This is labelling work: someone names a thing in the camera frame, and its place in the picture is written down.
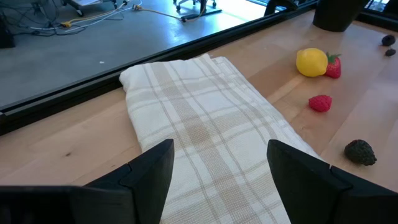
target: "dark fruit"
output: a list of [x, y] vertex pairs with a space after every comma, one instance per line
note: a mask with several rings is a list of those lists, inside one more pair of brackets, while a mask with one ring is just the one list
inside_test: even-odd
[[352, 162], [366, 166], [373, 165], [377, 161], [372, 147], [363, 140], [354, 140], [349, 143], [344, 149], [344, 154]]
[[381, 43], [383, 44], [383, 46], [391, 46], [396, 42], [396, 38], [393, 35], [387, 35], [385, 37], [383, 37], [383, 39], [381, 40]]
[[388, 49], [385, 53], [386, 56], [390, 57], [393, 56], [394, 54], [396, 54], [396, 50], [395, 49]]

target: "wooden table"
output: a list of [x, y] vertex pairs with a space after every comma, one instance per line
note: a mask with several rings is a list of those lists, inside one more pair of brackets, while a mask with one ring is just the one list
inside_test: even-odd
[[[398, 192], [398, 57], [379, 46], [387, 30], [354, 22], [337, 34], [311, 25], [313, 12], [210, 52], [225, 56], [327, 162]], [[306, 78], [295, 68], [299, 49], [341, 53], [340, 79]], [[333, 97], [327, 113], [308, 99]], [[122, 89], [0, 137], [0, 184], [83, 185], [141, 153]], [[376, 152], [373, 166], [356, 166], [346, 144], [364, 139]]]

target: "gray floor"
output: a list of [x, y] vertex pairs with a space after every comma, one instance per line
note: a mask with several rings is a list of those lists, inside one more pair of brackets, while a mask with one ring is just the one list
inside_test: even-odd
[[[143, 0], [142, 7], [182, 16], [197, 12], [200, 5], [186, 2], [180, 14], [172, 0]], [[265, 11], [245, 0], [218, 0], [217, 7], [223, 12], [184, 24], [152, 12], [126, 11], [122, 21], [103, 21], [77, 35], [18, 35], [15, 48], [0, 49], [0, 107], [260, 18]], [[87, 6], [84, 12], [88, 17], [112, 8], [111, 3], [103, 3]], [[60, 7], [57, 21], [74, 17], [72, 7]]]

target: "office chair wheel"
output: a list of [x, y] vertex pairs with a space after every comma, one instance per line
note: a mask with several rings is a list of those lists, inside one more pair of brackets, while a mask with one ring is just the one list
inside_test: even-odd
[[80, 9], [76, 10], [76, 12], [77, 12], [77, 15], [78, 15], [79, 17], [85, 16], [85, 14], [84, 14]]

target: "white checkered towel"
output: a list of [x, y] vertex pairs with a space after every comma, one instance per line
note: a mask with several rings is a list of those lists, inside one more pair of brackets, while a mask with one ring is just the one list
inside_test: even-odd
[[226, 58], [136, 65], [120, 81], [142, 150], [174, 139], [162, 223], [290, 223], [268, 140], [318, 156]]

